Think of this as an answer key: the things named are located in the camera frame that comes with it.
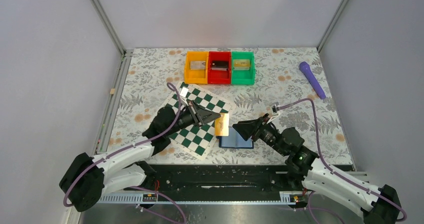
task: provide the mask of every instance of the green and white checkered board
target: green and white checkered board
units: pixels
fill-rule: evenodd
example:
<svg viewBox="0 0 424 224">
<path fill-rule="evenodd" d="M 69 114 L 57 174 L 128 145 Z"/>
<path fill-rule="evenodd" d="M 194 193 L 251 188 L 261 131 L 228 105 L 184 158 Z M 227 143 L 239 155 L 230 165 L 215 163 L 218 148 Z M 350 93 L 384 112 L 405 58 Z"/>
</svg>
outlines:
<svg viewBox="0 0 424 224">
<path fill-rule="evenodd" d="M 236 104 L 220 98 L 217 95 L 195 85 L 180 82 L 178 89 L 182 87 L 188 88 L 188 93 L 185 96 L 188 100 L 193 100 L 200 106 L 217 113 L 232 113 Z M 176 94 L 171 94 L 164 102 L 163 106 L 171 106 L 174 112 L 178 110 L 178 99 Z M 182 149 L 192 154 L 193 156 L 204 159 L 210 152 L 211 147 L 217 141 L 215 136 L 215 122 L 195 127 L 193 125 L 176 132 L 169 137 L 177 144 L 181 145 Z"/>
</svg>

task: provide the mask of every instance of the floral tablecloth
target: floral tablecloth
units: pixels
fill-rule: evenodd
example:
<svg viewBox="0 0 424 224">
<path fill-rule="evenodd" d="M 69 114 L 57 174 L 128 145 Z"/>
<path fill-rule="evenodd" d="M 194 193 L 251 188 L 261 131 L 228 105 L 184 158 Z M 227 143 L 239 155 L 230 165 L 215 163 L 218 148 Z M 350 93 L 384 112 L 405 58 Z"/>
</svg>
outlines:
<svg viewBox="0 0 424 224">
<path fill-rule="evenodd" d="M 113 124 L 108 151 L 137 140 L 149 126 L 160 105 L 170 94 L 166 82 L 177 84 L 184 78 L 187 51 L 254 52 L 256 79 L 253 86 L 201 85 L 236 103 L 230 124 L 256 119 L 269 112 L 274 102 L 280 105 L 309 97 L 315 101 L 319 136 L 324 157 L 332 164 L 352 164 L 351 155 L 330 94 L 316 48 L 137 48 L 133 52 L 119 109 Z M 299 70 L 306 61 L 324 89 L 327 98 L 318 98 Z M 296 127 L 305 146 L 317 151 L 313 113 L 310 103 L 283 110 L 273 121 L 282 131 Z M 262 141 L 254 149 L 224 149 L 215 144 L 205 160 L 199 160 L 176 144 L 151 157 L 150 164 L 282 164 L 282 157 Z"/>
</svg>

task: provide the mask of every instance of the purple microphone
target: purple microphone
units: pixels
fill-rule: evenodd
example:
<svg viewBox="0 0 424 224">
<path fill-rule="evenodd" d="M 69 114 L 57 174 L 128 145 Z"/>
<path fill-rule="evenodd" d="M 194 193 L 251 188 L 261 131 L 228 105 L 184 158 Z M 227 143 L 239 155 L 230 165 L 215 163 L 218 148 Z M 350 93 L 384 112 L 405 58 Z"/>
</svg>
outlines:
<svg viewBox="0 0 424 224">
<path fill-rule="evenodd" d="M 315 78 L 314 74 L 312 73 L 311 68 L 309 67 L 309 64 L 306 63 L 306 62 L 302 62 L 302 63 L 299 64 L 299 69 L 305 75 L 306 79 L 309 81 L 312 88 L 318 94 L 319 98 L 325 99 L 326 94 L 324 93 L 323 88 L 321 88 L 320 83 L 318 83 L 317 79 Z"/>
</svg>

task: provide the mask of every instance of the plastic container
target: plastic container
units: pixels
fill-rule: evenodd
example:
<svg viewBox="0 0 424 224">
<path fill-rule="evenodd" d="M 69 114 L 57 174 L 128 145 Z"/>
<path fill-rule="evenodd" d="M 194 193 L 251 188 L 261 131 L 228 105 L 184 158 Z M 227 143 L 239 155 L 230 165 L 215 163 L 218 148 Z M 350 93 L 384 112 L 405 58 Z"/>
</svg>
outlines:
<svg viewBox="0 0 424 224">
<path fill-rule="evenodd" d="M 252 52 L 231 52 L 231 63 L 235 59 L 249 59 L 251 64 L 250 70 L 234 70 L 233 64 L 231 64 L 231 84 L 253 85 L 256 76 L 254 54 Z"/>
<path fill-rule="evenodd" d="M 212 70 L 214 61 L 228 62 L 228 70 Z M 209 61 L 207 64 L 207 83 L 210 84 L 231 84 L 231 52 L 209 52 Z"/>
<path fill-rule="evenodd" d="M 185 58 L 184 67 L 184 82 L 185 83 L 196 83 L 196 84 L 207 84 L 208 83 L 208 57 L 209 52 L 197 52 L 188 51 Z M 191 61 L 205 61 L 206 67 L 204 70 L 191 70 Z"/>
</svg>

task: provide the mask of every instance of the white wall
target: white wall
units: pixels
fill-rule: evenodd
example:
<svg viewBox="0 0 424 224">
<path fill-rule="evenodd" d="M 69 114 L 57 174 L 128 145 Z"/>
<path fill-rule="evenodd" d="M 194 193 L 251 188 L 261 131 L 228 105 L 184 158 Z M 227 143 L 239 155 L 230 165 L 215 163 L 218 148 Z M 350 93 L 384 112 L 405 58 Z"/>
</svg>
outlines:
<svg viewBox="0 0 424 224">
<path fill-rule="evenodd" d="M 100 0 L 125 48 L 317 46 L 341 0 Z"/>
<path fill-rule="evenodd" d="M 351 0 L 321 57 L 353 157 L 423 223 L 424 0 Z"/>
<path fill-rule="evenodd" d="M 119 54 L 90 0 L 0 0 L 0 17 L 0 223 L 58 223 Z"/>
</svg>

